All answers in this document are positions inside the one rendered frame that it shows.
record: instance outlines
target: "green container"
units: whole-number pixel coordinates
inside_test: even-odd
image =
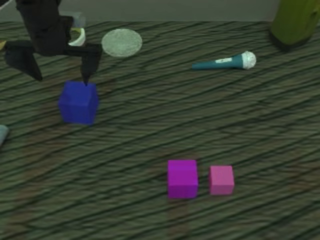
[[[271,24],[272,43],[288,52],[305,44],[313,35],[320,17],[320,0],[280,0]]]

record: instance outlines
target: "wooden surface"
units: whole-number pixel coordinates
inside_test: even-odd
[[[0,58],[1,240],[320,239],[320,29],[283,54],[264,23],[99,23],[144,39],[136,56],[104,56],[93,126],[62,122],[64,81],[80,60],[37,56],[39,83]],[[0,23],[0,38],[27,37]],[[251,70],[190,70],[253,51]],[[166,164],[197,159],[198,197],[169,200]],[[209,195],[210,165],[233,165],[232,196]]]

